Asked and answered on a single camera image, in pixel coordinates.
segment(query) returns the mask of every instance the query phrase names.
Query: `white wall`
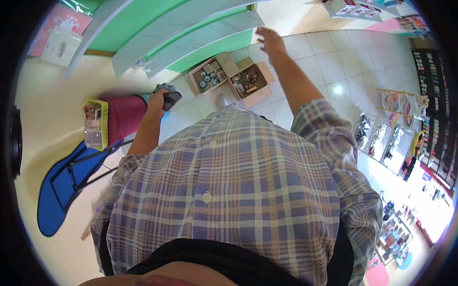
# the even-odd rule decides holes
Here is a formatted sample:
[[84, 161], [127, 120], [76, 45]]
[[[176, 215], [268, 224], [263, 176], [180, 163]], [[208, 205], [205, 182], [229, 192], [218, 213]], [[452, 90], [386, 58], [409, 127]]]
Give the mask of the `white wall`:
[[[92, 238], [83, 241], [81, 236], [111, 176], [91, 185], [91, 191], [81, 192], [53, 237], [43, 236], [37, 225], [41, 182], [50, 167], [83, 140], [82, 107], [87, 98], [113, 87], [152, 91], [157, 83], [171, 81], [178, 74], [165, 70], [148, 81], [138, 68], [116, 79], [111, 59], [97, 56], [83, 56], [68, 81], [64, 80], [64, 70], [39, 59], [27, 59], [22, 67], [16, 105], [21, 109], [24, 150], [16, 192], [24, 226], [44, 266], [59, 285], [78, 285], [101, 276]], [[113, 156], [122, 156], [122, 152]], [[102, 167], [93, 177], [104, 171], [107, 169]]]

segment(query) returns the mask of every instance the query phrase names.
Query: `wall display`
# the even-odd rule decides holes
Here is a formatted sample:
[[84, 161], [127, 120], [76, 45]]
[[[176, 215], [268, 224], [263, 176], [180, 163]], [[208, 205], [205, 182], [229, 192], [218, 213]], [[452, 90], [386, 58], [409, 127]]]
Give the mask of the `wall display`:
[[422, 95], [430, 99], [422, 130], [421, 162], [451, 188], [458, 168], [454, 168], [457, 143], [457, 105], [449, 97], [447, 76], [437, 50], [413, 51]]

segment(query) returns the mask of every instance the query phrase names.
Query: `white shelf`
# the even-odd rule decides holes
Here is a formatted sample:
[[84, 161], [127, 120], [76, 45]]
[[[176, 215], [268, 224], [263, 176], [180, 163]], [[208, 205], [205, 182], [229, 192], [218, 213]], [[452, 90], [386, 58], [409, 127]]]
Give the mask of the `white shelf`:
[[388, 13], [391, 13], [397, 17], [400, 17], [401, 14], [398, 12], [398, 10], [396, 9], [396, 7], [392, 7], [392, 8], [389, 8], [389, 7], [386, 7], [385, 5], [381, 5], [381, 4], [378, 4], [377, 2], [372, 2], [372, 3], [369, 3], [369, 2], [366, 2], [366, 1], [362, 1], [362, 0], [354, 0], [356, 3], [360, 3], [360, 4], [364, 4], [364, 5], [368, 5], [368, 6], [371, 6], [371, 7], [374, 7], [374, 8], [377, 8], [377, 9], [380, 9], [382, 11], [386, 11]]
[[323, 3], [324, 8], [328, 12], [328, 14], [331, 16], [331, 18], [347, 18], [347, 19], [360, 19], [360, 20], [369, 20], [369, 21], [375, 21], [375, 22], [383, 22], [382, 18], [380, 18], [379, 15], [374, 16], [372, 18], [364, 17], [364, 16], [358, 16], [358, 15], [351, 15], [350, 13], [347, 13], [345, 15], [340, 15], [334, 13], [334, 11], [331, 9], [328, 3]]

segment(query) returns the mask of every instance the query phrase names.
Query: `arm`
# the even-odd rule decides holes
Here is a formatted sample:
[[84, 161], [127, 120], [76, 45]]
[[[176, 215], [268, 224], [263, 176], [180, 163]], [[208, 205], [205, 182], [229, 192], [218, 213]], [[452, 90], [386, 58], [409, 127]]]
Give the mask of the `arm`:
[[310, 100], [323, 98], [301, 68], [288, 56], [283, 39], [277, 33], [263, 27], [259, 27], [256, 33], [264, 37], [264, 40], [259, 40], [264, 43], [262, 50], [269, 55], [269, 61], [277, 72], [293, 114]]
[[143, 116], [142, 122], [138, 127], [137, 135], [127, 155], [148, 155], [159, 145], [159, 129], [161, 127], [161, 118], [164, 116], [162, 106], [164, 105], [165, 93], [168, 93], [168, 91], [161, 89], [157, 93], [150, 95], [148, 109]]

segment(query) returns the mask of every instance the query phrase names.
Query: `cardboard box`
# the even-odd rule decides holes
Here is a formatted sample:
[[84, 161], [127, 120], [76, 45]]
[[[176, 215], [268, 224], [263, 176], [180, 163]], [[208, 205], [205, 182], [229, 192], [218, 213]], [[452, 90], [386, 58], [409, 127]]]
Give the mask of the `cardboard box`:
[[212, 90], [217, 88], [218, 86], [226, 84], [226, 80], [227, 79], [225, 79], [224, 81], [221, 81], [220, 83], [218, 83], [214, 87], [210, 88], [209, 90], [204, 91], [199, 86], [200, 82], [196, 81], [196, 77], [197, 78], [202, 78], [200, 73], [201, 73], [201, 71], [203, 71], [203, 67], [208, 65], [208, 64], [210, 64], [210, 63], [212, 63], [212, 62], [214, 62], [215, 60], [218, 62], [218, 65], [221, 67], [221, 69], [226, 74], [226, 78], [229, 75], [237, 72], [238, 69], [239, 69], [237, 67], [237, 65], [235, 64], [234, 60], [230, 57], [228, 52], [223, 52], [223, 53], [217, 55], [216, 57], [213, 57], [213, 58], [210, 58], [210, 59], [204, 61], [203, 63], [201, 63], [200, 65], [198, 65], [194, 69], [192, 69], [189, 72], [188, 77], [186, 79], [188, 81], [189, 88], [191, 89], [192, 93], [194, 94], [194, 97], [198, 96], [199, 94], [208, 94]]
[[[198, 73], [197, 75], [200, 76], [200, 71], [203, 69], [203, 67], [213, 62], [214, 60], [218, 62], [221, 69], [225, 72], [227, 78], [226, 80], [220, 82], [211, 89], [202, 92], [199, 83], [195, 79], [195, 74]], [[231, 78], [237, 76], [239, 73], [250, 68], [258, 72], [257, 81], [252, 86], [252, 88], [256, 86], [256, 89], [247, 95], [240, 95], [232, 85]], [[206, 60], [205, 62], [201, 63], [200, 65], [192, 69], [189, 72], [186, 80], [188, 81], [189, 88], [194, 94], [194, 97], [197, 97], [199, 94], [208, 95], [219, 86], [227, 84], [228, 89], [232, 92], [234, 97], [237, 100], [241, 99], [245, 106], [249, 108], [272, 94], [268, 84], [274, 82], [275, 78], [273, 77], [266, 63], [260, 62], [255, 64], [250, 57], [247, 57], [241, 60], [240, 62], [235, 63], [234, 60], [232, 60], [232, 58], [229, 56], [229, 53], [224, 52], [214, 58]]]
[[[247, 57], [238, 62], [237, 66], [239, 70], [236, 73], [230, 75], [227, 80], [229, 90], [237, 100], [241, 99], [246, 107], [251, 107], [272, 94], [268, 84], [274, 82], [275, 78], [273, 77], [266, 63], [260, 62], [255, 64], [250, 57]], [[232, 85], [231, 78], [248, 69], [253, 69], [258, 72], [258, 76], [256, 78], [257, 81], [252, 84], [251, 87], [253, 88], [256, 86], [256, 89], [248, 94], [240, 95]]]

